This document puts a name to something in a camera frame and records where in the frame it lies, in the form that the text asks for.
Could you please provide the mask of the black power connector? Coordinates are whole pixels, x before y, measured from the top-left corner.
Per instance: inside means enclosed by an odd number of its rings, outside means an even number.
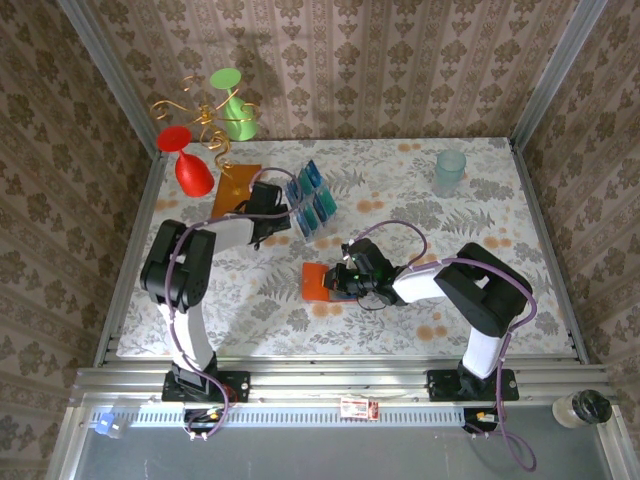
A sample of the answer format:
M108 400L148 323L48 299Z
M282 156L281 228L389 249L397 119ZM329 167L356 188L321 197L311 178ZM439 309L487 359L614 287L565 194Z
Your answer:
M209 437L221 423L226 411L223 408L187 409L184 412L183 429L190 437Z
M463 430L469 434L488 436L500 429L496 408L465 408Z

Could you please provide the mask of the grey metal panel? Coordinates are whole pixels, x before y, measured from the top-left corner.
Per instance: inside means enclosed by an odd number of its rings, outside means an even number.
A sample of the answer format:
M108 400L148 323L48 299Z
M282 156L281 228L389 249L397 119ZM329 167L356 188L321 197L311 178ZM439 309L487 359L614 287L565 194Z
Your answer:
M426 428L230 428L189 441L178 429L90 434L71 480L613 480L588 433L530 438L521 470L497 438Z

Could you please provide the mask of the clear acrylic card stand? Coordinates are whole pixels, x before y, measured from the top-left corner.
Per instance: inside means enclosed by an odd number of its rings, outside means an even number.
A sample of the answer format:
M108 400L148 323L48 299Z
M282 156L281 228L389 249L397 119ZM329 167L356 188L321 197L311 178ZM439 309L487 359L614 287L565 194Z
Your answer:
M323 183L322 183L319 187L321 187L321 186L326 186L326 187L329 189L329 186L328 186L328 184L327 184L327 182L326 182L326 180L325 180L325 178L324 178L324 177L323 177ZM310 206L310 207L313 209L313 207L312 207L312 205L311 205L311 202L312 202L312 200L314 199L315 192L316 192L316 190L317 190L318 188L314 188L314 193L313 193L311 196L307 196L307 197L305 197L305 198L304 198L304 200L303 200L303 201L300 201L300 202L299 202L299 205L298 205L298 206L297 206L297 208L295 209L294 213L297 213L297 211L298 211L300 208L305 207L305 206ZM305 239L306 241L311 241L311 240L315 240L315 239L321 238L321 237L322 237L322 236L323 236L323 235L328 231L328 225L329 225L329 223L333 220L333 218L335 217L335 214L327 220L327 222L326 222L326 224L325 224L325 225L322 225L322 224L318 221L319 226L318 226L318 229L316 230L316 232L315 232L314 236L313 236L313 237L311 237L311 238L309 238L309 239L306 239L306 238L303 236L303 234L302 234L302 236L304 237L304 239Z

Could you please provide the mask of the aluminium corner post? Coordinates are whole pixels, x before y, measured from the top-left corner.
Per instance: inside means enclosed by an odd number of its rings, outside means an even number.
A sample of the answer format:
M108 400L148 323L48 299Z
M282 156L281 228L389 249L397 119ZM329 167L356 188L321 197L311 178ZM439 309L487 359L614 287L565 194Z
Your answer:
M533 136L607 1L579 1L511 135L510 141L515 149L522 151Z
M118 59L116 48L97 14L85 0L58 0L61 9L76 30L107 86L127 117L141 144L152 160L159 156L156 130L146 103L137 93L125 63Z

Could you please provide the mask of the clear blue plastic cup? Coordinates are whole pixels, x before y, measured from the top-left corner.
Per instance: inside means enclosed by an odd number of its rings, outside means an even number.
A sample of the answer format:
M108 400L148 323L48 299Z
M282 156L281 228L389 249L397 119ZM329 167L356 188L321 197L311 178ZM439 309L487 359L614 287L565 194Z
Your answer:
M466 156L458 150L443 150L436 158L434 193L440 197L451 196L461 182L466 169Z

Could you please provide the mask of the green plastic wine glass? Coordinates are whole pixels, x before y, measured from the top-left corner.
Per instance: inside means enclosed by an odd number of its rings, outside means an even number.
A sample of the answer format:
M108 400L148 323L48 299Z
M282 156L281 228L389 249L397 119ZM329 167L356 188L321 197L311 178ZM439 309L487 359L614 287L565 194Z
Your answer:
M232 141L249 141L258 130L259 107L239 96L241 80L242 74L235 68L219 69L209 79L214 89L227 94L227 98L215 107L215 111L225 123L226 133Z

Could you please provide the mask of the glass jar black lid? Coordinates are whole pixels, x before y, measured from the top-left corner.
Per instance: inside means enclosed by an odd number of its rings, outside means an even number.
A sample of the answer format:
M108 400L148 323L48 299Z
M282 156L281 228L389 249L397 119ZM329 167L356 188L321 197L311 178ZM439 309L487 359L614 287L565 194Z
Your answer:
M555 400L552 414L561 426L575 429L608 422L612 405L602 393L587 389Z

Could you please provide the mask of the aluminium table side rail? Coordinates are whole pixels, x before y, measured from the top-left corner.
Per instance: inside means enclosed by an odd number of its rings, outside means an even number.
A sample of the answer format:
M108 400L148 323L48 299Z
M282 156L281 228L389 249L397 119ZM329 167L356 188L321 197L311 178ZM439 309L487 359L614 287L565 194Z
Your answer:
M582 337L580 326L575 316L574 309L571 304L564 278L562 276L562 270L555 255L549 231L539 201L537 199L536 191L529 175L526 162L518 146L512 140L508 140L508 144L514 158L514 163L519 174L522 189L532 216L532 222L536 229L536 233L541 245L541 250L545 258L554 292L556 294L558 306L568 331L567 335L571 339L576 359L581 364L590 364L591 361L588 355L588 351Z

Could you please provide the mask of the aluminium frame rail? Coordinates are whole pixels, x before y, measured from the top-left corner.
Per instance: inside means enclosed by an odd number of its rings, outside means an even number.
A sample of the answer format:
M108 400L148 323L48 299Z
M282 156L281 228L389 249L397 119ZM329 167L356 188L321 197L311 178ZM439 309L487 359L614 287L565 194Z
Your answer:
M455 368L454 357L425 356L263 356L218 359L222 370L250 374L249 403L263 406L335 406L345 396L371 397L385 406L428 403L427 373ZM601 365L569 358L511 357L521 402L546 405L582 389L616 397ZM79 370L70 403L127 406L159 402L169 362L163 359L111 361Z

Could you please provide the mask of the floral patterned table cover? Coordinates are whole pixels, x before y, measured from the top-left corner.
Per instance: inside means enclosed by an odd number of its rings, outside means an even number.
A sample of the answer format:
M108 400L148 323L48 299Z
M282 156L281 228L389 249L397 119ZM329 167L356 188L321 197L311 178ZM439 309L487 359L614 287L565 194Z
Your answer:
M467 164L454 193L440 197L435 164L448 149L462 152ZM483 246L528 280L538 304L509 354L574 356L505 139L262 141L238 143L230 156L263 166L271 182L313 160L338 209L321 238L306 241L291 228L259 248L214 257L202 308L220 355L460 356L470 327L444 298L406 307L302 299L302 265L334 265L341 245L364 231L397 265L447 258L469 242Z

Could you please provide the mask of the orange leather card holder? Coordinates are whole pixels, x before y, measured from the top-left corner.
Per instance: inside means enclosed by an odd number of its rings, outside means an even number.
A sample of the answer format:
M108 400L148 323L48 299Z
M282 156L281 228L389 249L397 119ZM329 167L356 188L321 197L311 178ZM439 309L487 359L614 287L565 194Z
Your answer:
M308 302L346 303L327 301L327 290L324 288L323 277L328 269L328 265L321 263L305 262L302 265L301 297L303 300ZM356 297L349 295L347 302L355 301Z

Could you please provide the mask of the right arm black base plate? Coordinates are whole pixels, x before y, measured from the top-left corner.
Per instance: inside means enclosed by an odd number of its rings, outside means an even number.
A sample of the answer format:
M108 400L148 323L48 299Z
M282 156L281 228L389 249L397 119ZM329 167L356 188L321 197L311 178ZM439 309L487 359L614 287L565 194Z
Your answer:
M455 369L428 370L426 387L433 402L489 402L496 401L497 372L487 379L479 380L469 373ZM501 398L517 401L520 398L515 373L503 369L500 379Z

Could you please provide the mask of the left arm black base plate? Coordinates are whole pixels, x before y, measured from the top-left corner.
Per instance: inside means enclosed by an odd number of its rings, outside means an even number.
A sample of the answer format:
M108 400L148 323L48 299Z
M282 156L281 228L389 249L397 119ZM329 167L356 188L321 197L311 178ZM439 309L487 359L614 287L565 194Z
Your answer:
M219 371L214 377L226 391L230 403L246 403L251 379L246 371ZM193 372L165 375L161 398L164 402L223 403L223 393L210 380Z

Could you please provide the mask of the red white sticker label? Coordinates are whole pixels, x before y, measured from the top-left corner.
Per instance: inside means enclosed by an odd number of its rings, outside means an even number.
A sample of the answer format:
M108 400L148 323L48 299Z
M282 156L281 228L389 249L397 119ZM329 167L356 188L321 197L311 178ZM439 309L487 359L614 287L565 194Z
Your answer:
M368 398L343 397L340 399L340 416L352 420L379 420L379 404Z

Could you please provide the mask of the red plastic wine glass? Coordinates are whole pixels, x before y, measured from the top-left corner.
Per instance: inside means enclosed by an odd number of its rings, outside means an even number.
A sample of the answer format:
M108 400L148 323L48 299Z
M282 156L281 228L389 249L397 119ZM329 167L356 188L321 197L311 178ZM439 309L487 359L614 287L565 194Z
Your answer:
M176 153L176 179L185 195L203 197L209 194L215 180L209 168L198 156L188 154L185 148L191 143L191 132L184 126L170 126L157 137L157 147L165 153Z

